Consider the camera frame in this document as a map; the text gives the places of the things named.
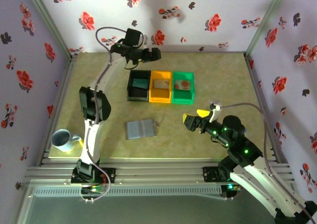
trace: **orange bin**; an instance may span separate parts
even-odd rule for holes
[[[155,79],[169,80],[168,89],[155,88],[154,87]],[[170,104],[171,100],[172,100],[172,71],[159,71],[159,70],[151,71],[149,102]]]

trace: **mug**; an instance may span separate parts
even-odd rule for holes
[[[52,135],[51,143],[59,150],[67,152],[74,148],[76,141],[81,140],[82,139],[79,135],[71,135],[68,130],[60,129]]]

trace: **green bin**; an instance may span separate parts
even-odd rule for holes
[[[172,77],[172,103],[193,104],[195,97],[194,74],[191,72],[174,71]],[[175,89],[176,80],[189,80],[190,90]]]

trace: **mug handle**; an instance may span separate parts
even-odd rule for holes
[[[78,134],[76,134],[76,135],[73,135],[72,140],[73,141],[81,141],[81,137]]]

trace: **black bin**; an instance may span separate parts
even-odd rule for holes
[[[150,70],[131,70],[127,87],[128,101],[149,101]]]

